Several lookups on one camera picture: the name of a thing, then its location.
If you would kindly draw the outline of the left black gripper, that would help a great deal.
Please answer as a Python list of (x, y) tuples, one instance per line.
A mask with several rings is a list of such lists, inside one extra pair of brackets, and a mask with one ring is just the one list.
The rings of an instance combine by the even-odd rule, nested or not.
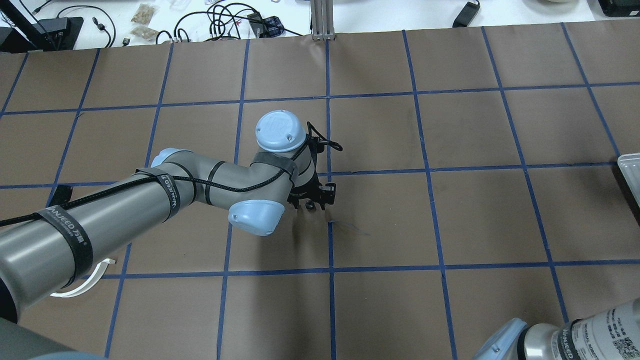
[(317, 172), (318, 155), (322, 154), (327, 146), (334, 145), (334, 142), (323, 135), (307, 135), (305, 143), (295, 151), (294, 161), (298, 166), (298, 176), (286, 199), (295, 209), (300, 207), (302, 201), (307, 210), (315, 210), (318, 205), (324, 211), (327, 205), (334, 204), (336, 183), (322, 184)]

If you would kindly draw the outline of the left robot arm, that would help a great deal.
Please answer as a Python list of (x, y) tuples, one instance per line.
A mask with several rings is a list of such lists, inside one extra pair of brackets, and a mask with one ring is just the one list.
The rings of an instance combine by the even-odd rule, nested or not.
[(74, 201), (1, 221), (1, 358), (96, 360), (18, 324), (22, 312), (73, 285), (94, 266), (192, 203), (225, 209), (233, 227), (256, 236), (277, 228), (286, 204), (333, 205), (334, 183), (322, 184), (317, 156), (327, 139), (290, 111), (263, 115), (254, 128), (260, 150), (249, 166), (166, 148), (151, 166)]

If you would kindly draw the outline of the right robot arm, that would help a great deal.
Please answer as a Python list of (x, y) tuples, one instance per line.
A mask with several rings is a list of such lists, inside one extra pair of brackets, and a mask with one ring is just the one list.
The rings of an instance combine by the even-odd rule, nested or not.
[(640, 299), (563, 326), (529, 326), (514, 317), (499, 328), (473, 360), (638, 360)]

